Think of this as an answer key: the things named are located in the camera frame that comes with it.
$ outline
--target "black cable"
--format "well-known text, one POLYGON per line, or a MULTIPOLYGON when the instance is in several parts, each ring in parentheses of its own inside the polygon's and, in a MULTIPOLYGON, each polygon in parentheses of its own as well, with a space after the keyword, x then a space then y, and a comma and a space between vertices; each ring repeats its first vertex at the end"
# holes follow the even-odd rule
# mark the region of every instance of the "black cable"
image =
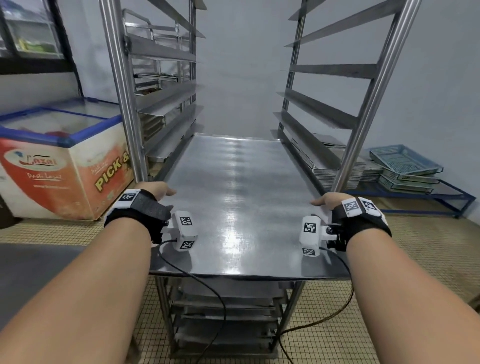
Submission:
POLYGON ((205 352, 208 350, 208 348, 213 344, 213 342, 215 341, 215 339, 218 337, 218 335, 220 334, 220 332, 222 331, 223 327, 225 326, 226 322, 227 322, 227 307, 225 306, 225 302, 223 301, 222 297, 220 296, 220 294, 214 290, 212 287, 210 287, 207 283, 205 283, 202 279, 196 277, 195 275, 193 275, 192 273, 189 273, 189 272, 186 272, 184 271, 183 269, 180 269, 178 267, 176 267, 175 265, 171 264, 168 260, 166 260, 164 258, 164 256, 162 255, 162 253, 160 252, 160 246, 165 244, 165 243, 169 243, 169 242, 176 242, 177 239, 173 239, 173 240, 165 240, 164 242, 161 242, 159 245, 158 245, 158 254, 160 255, 160 258, 162 258, 165 263, 171 265, 172 267, 174 267, 176 270, 179 270, 180 272, 182 272, 183 274, 193 278, 194 280, 196 280, 197 282, 203 284, 205 287, 207 287, 209 290, 211 290, 217 297, 218 299, 220 300, 220 302, 222 303, 222 306, 223 306, 223 321, 222 321, 222 325, 220 326, 220 328, 218 329, 218 331, 216 332, 215 336, 213 337, 212 341, 210 341, 210 343, 205 346, 205 349, 200 353, 199 357, 197 358, 195 364, 198 364, 200 362, 200 360, 203 358, 205 352))
MULTIPOLYGON (((325 250, 327 252, 332 252, 326 248, 323 248, 320 246, 320 249, 321 250, 325 250)), ((347 272, 348 274, 350 275, 350 281, 352 279, 352 274, 350 273, 350 268, 348 267, 348 265, 345 263, 345 261, 340 258, 340 256, 336 253, 334 253, 334 255, 340 260, 340 262, 342 262, 342 264, 344 265, 344 267, 347 269, 347 272)), ((283 351, 283 354, 285 354, 285 356, 287 357, 287 360, 289 361, 290 364, 295 364, 293 362, 293 360, 289 357, 287 351, 285 350, 285 348, 283 347, 282 345, 282 341, 281 341, 281 338, 283 335, 285 335, 286 333, 288 332, 292 332, 292 331, 296 331, 296 330, 300 330, 300 329, 303 329, 303 328, 310 328, 312 326, 315 326, 315 325, 319 325, 319 324, 322 324, 324 323, 325 321, 328 321, 332 318, 334 318, 335 316, 339 315, 343 310, 345 310, 347 308, 347 306, 350 304, 350 302, 352 301, 352 298, 353 298, 353 282, 351 283, 351 290, 350 290, 350 296, 348 297, 348 300, 343 304, 342 307, 340 307, 338 310, 336 310, 335 312, 333 312, 331 315, 327 316, 327 317, 324 317, 322 318, 321 320, 318 320, 318 321, 315 321, 315 322, 312 322, 312 323, 309 323, 309 324, 306 324, 306 325, 301 325, 301 326, 295 326, 294 328, 289 328, 288 330, 283 330, 280 335, 278 336, 278 343, 280 344, 280 348, 282 349, 283 351)))

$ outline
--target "window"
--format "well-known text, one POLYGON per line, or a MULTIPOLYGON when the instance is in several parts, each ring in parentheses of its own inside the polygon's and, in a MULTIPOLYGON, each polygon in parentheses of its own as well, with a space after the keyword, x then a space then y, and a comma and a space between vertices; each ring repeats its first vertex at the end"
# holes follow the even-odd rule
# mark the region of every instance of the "window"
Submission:
POLYGON ((0 74, 71 72, 55 0, 0 0, 0 74))

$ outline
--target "human arm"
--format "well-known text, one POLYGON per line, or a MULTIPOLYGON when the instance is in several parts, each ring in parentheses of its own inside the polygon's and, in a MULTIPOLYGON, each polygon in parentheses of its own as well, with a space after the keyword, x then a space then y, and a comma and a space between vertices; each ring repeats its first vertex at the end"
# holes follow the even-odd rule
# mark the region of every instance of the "human arm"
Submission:
MULTIPOLYGON (((333 209, 347 194, 314 205, 333 209)), ((382 364, 480 363, 480 317, 380 229, 347 244, 356 298, 382 364)))
MULTIPOLYGON (((163 182, 136 185, 159 200, 163 182)), ((0 363, 123 363, 150 265, 148 230, 109 223, 0 333, 0 363)))

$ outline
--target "window frame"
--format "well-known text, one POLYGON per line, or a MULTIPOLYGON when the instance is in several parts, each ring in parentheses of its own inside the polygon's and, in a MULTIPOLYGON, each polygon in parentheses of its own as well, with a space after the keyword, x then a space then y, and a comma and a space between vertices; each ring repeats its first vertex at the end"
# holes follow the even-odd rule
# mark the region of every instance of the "window frame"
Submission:
POLYGON ((0 75, 26 73, 60 73, 74 72, 78 81, 78 73, 73 62, 72 50, 68 42, 67 33, 60 15, 56 0, 45 0, 49 7, 54 28, 57 32, 59 48, 64 59, 24 57, 17 50, 8 23, 5 20, 3 9, 0 7, 0 36, 6 47, 0 50, 0 75))

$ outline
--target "hand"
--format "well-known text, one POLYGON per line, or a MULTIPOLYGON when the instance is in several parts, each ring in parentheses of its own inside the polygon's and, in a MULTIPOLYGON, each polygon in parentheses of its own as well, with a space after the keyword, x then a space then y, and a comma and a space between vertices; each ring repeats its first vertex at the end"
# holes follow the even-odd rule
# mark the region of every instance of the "hand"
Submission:
POLYGON ((157 201, 160 201, 165 195, 173 196, 177 193, 176 190, 169 188, 165 182, 138 182, 135 188, 151 192, 157 201))
POLYGON ((321 206, 326 205, 328 209, 333 210, 335 207, 340 205, 343 200, 348 198, 352 198, 353 196, 349 194, 343 194, 341 192, 327 192, 322 197, 310 201, 310 203, 314 206, 321 206))

